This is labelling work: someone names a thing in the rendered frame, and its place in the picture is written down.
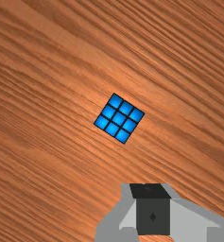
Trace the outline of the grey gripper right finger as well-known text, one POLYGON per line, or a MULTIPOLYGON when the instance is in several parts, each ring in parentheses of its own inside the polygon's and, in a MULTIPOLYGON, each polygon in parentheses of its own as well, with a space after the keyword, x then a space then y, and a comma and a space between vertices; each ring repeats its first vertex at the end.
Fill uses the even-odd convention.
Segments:
POLYGON ((152 183, 155 194, 150 232, 174 242, 224 242, 224 217, 183 199, 167 183, 152 183))

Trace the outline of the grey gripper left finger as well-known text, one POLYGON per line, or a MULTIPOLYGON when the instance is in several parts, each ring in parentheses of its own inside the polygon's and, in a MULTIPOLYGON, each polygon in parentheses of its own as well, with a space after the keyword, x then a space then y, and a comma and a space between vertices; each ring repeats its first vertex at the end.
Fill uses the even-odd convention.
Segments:
POLYGON ((140 242, 136 230, 136 201, 129 183, 121 184, 121 198, 98 223, 95 242, 140 242))

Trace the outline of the many-coloured puzzle cube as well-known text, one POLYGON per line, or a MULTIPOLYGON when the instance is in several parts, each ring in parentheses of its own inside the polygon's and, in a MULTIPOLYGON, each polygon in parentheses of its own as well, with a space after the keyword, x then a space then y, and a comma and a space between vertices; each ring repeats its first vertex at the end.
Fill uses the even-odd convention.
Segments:
POLYGON ((143 111, 113 93, 94 125, 125 144, 144 116, 143 111))

